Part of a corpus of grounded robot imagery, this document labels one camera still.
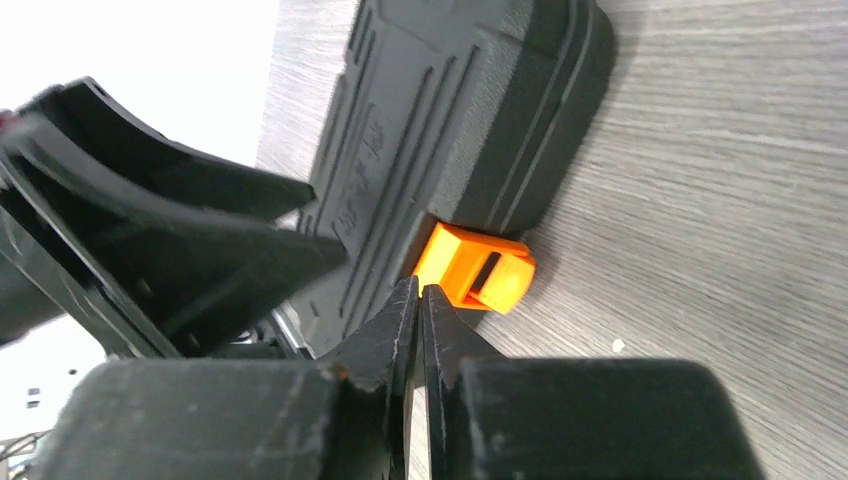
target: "black carrying case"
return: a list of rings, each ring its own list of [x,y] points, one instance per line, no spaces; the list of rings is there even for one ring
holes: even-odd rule
[[[376,313],[436,221],[537,225],[613,58],[592,0],[363,0],[310,176],[319,202],[298,223],[350,257],[291,300],[313,352]]]

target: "orange plastic clip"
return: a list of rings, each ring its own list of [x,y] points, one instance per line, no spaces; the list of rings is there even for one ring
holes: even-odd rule
[[[479,290],[472,290],[489,257],[500,254]],[[507,313],[527,293],[536,261],[521,242],[438,223],[415,267],[419,285],[438,284],[454,307]]]

